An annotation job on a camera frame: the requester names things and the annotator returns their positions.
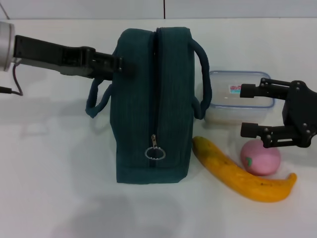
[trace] zipper pull ring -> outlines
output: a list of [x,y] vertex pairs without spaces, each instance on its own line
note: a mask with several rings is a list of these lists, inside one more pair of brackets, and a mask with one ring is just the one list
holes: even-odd
[[152,139],[153,148],[157,147],[158,146],[157,137],[155,135],[152,135],[151,139]]
[[166,153],[162,148],[158,147],[157,136],[153,134],[151,136],[151,140],[152,140],[153,146],[146,149],[146,151],[144,153],[145,156],[150,160],[164,159],[166,157]]

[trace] zipper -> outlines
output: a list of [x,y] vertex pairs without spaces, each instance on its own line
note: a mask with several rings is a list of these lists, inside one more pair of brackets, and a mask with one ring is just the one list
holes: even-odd
[[[153,39],[153,80],[150,84],[150,147],[157,146],[157,133],[159,125],[159,103],[160,103],[160,70],[159,70],[159,32],[154,33]],[[149,161],[149,167],[156,167],[155,160]]]

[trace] container label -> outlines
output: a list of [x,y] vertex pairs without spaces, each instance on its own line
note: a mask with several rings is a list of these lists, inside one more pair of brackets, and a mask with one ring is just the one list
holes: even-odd
[[229,93],[240,93],[241,85],[229,85]]

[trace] bag handle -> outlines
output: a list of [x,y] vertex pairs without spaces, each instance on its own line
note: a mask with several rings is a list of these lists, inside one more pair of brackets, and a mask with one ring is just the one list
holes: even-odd
[[98,86],[103,82],[103,80],[104,80],[103,78],[95,78],[90,88],[89,96],[86,103],[86,113],[91,118],[94,118],[95,116],[97,116],[97,114],[101,112],[102,109],[105,108],[112,94],[112,84],[111,84],[105,91],[100,103],[96,106],[97,96],[98,96]]
[[194,40],[191,39],[189,42],[190,47],[196,52],[198,55],[200,64],[202,66],[202,74],[203,74],[203,100],[199,103],[198,99],[194,97],[193,108],[194,108],[194,116],[196,119],[203,119],[206,114],[206,110],[210,106],[211,98],[212,98],[212,89],[209,75],[209,62],[208,57],[204,49]]
[[[203,100],[199,103],[198,99],[194,97],[192,106],[194,108],[195,118],[203,119],[206,114],[206,110],[210,106],[210,102],[212,98],[211,81],[209,76],[209,62],[208,62],[208,57],[206,55],[206,52],[194,39],[191,39],[191,41],[189,42],[189,45],[198,55],[200,64],[202,66],[203,87],[204,87]],[[103,80],[104,80],[103,78],[95,78],[91,85],[88,100],[86,103],[86,113],[91,118],[94,118],[101,110],[105,108],[112,94],[112,84],[111,84],[105,91],[103,98],[101,99],[101,102],[96,106],[97,96],[98,96],[98,86],[103,82]]]

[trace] teal lunch bag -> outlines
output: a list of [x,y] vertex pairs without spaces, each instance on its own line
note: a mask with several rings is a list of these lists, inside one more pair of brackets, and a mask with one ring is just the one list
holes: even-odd
[[[204,97],[195,97],[194,52],[202,65]],[[116,177],[123,183],[173,183],[186,177],[194,117],[211,102],[208,58],[185,27],[155,32],[127,29],[113,55],[136,67],[134,76],[114,73],[96,106],[95,78],[86,112],[94,118],[111,96],[110,124],[116,140]]]

